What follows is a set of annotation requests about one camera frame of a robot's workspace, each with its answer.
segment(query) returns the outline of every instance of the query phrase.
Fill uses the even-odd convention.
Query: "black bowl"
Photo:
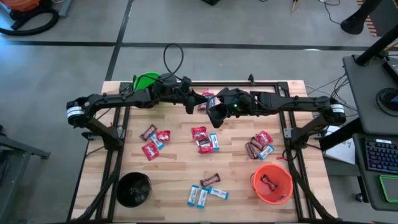
[[[131,172],[120,179],[116,198],[121,205],[134,208],[144,203],[149,198],[150,192],[149,177],[139,172]]]

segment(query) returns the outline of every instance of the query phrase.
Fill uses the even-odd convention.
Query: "vacuum hose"
[[[41,27],[35,28],[35,29],[30,29],[30,30],[17,30],[20,28],[22,25],[24,25],[29,19],[43,13],[51,13],[52,18],[50,22],[46,23],[45,25],[42,25]],[[45,9],[38,9],[38,10],[33,10],[32,12],[28,13],[26,16],[24,16],[21,20],[17,21],[12,28],[14,30],[6,30],[0,28],[0,33],[6,34],[6,35],[13,35],[13,36],[27,36],[27,35],[35,35],[35,34],[40,34],[43,33],[46,30],[51,29],[59,20],[60,16],[58,15],[58,12],[52,8],[45,8]]]

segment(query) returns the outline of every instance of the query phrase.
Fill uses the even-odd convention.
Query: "green container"
[[[160,74],[157,72],[146,72],[144,73],[145,76],[151,77],[151,78],[159,78]],[[134,82],[134,90],[143,90],[147,88],[148,86],[152,85],[155,83],[155,80],[148,78],[148,77],[143,77],[143,76],[138,76],[136,81]]]

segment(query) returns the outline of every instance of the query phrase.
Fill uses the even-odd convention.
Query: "white paper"
[[[326,135],[328,136],[339,129],[340,127],[337,126],[329,126]],[[351,138],[327,150],[325,156],[355,165],[355,146],[353,139]]]

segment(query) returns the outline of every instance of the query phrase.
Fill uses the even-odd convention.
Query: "wheel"
[[[359,202],[363,202],[363,196],[362,193],[359,193],[355,196],[355,200],[359,201]]]

